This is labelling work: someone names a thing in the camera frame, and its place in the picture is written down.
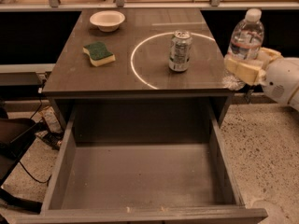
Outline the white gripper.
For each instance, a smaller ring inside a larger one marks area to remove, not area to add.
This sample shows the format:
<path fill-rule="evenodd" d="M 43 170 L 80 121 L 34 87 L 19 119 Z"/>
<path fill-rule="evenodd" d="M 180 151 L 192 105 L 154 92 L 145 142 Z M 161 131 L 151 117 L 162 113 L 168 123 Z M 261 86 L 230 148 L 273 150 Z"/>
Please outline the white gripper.
<path fill-rule="evenodd" d="M 299 106 L 299 58 L 282 58 L 277 50 L 260 48 L 257 59 L 259 61 L 225 57 L 224 65 L 248 85 L 264 81 L 263 93 L 277 103 Z"/>

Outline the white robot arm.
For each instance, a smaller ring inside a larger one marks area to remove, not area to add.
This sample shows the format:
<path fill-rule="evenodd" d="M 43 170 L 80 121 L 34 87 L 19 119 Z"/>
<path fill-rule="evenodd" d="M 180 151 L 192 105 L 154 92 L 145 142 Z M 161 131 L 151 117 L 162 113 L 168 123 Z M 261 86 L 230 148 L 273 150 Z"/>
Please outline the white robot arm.
<path fill-rule="evenodd" d="M 223 82 L 232 91 L 241 83 L 261 85 L 268 98 L 299 110 L 299 58 L 283 57 L 280 52 L 260 48 L 255 59 L 240 60 L 227 54 L 224 66 L 231 77 Z"/>

